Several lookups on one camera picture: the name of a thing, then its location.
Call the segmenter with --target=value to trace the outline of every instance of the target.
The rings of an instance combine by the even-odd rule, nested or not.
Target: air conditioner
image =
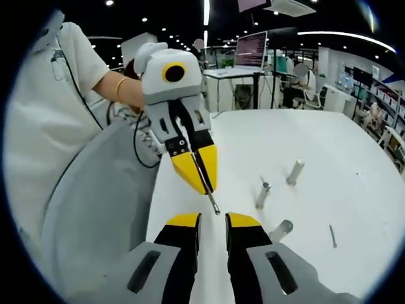
[[[273,0],[269,8],[264,8],[268,11],[277,11],[280,14],[285,14],[291,17],[301,17],[316,13],[313,8],[304,5],[295,0]]]

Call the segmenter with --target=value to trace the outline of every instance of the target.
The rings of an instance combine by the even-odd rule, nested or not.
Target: gray panel
[[[247,253],[259,280],[263,304],[360,303],[351,294],[335,294],[322,285],[316,269],[284,244],[248,248]],[[290,294],[283,294],[277,275],[268,260],[271,253],[280,256],[296,282],[297,289]]]
[[[202,94],[182,98],[182,103],[189,112],[195,131],[211,130],[211,118],[209,112],[204,108],[204,97]],[[196,111],[199,111],[204,123],[199,123]]]
[[[193,95],[189,97],[181,98],[183,105],[186,110],[189,112],[189,115],[192,119],[194,125],[194,130],[210,130],[211,129],[211,119],[209,117],[209,112],[204,108],[204,97],[202,94]],[[173,124],[171,123],[169,116],[169,102],[164,101],[156,104],[149,104],[146,106],[146,112],[152,122],[151,128],[156,138],[160,143],[165,143],[165,141],[177,137]],[[200,124],[197,120],[195,111],[199,111],[202,119],[204,120],[203,124]],[[160,125],[160,120],[165,122],[168,132],[165,132]]]
[[[160,256],[138,293],[128,290],[128,282],[144,257],[156,251]],[[180,248],[144,242],[120,260],[107,274],[106,283],[98,290],[75,294],[69,304],[161,304],[166,282]]]
[[[92,290],[113,263],[146,239],[158,167],[135,157],[134,131],[117,122],[97,135],[62,176],[42,231],[43,258],[62,296]],[[158,157],[137,140],[141,160]]]

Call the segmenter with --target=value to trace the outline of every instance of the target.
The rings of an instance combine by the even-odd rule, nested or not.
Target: robot camera eye
[[[183,79],[185,68],[181,63],[172,63],[163,70],[163,79],[167,82],[178,82]]]

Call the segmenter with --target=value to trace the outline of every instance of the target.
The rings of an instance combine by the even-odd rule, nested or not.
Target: metal cylinder
[[[271,185],[268,182],[264,182],[261,186],[259,196],[256,200],[256,209],[263,209],[265,206],[265,200],[270,193]]]
[[[288,233],[292,231],[293,225],[290,220],[283,220],[280,225],[268,237],[273,243],[279,243]]]
[[[294,168],[292,168],[292,171],[290,175],[287,177],[287,184],[290,186],[295,186],[297,183],[297,179],[299,175],[301,174],[302,168],[304,168],[305,163],[302,160],[297,160]]]

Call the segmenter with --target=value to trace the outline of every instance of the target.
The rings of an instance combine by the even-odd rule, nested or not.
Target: white wall
[[[319,48],[319,71],[327,76],[327,82],[331,86],[334,86],[338,75],[342,71],[343,66],[347,67],[358,67],[368,73],[373,73],[373,65],[380,69],[379,80],[383,81],[387,77],[391,76],[393,73],[384,66],[376,63],[374,61],[368,60],[366,58],[347,53],[342,51],[336,51],[334,49],[329,49],[327,47]],[[388,84],[392,89],[405,91],[405,81],[400,80]]]

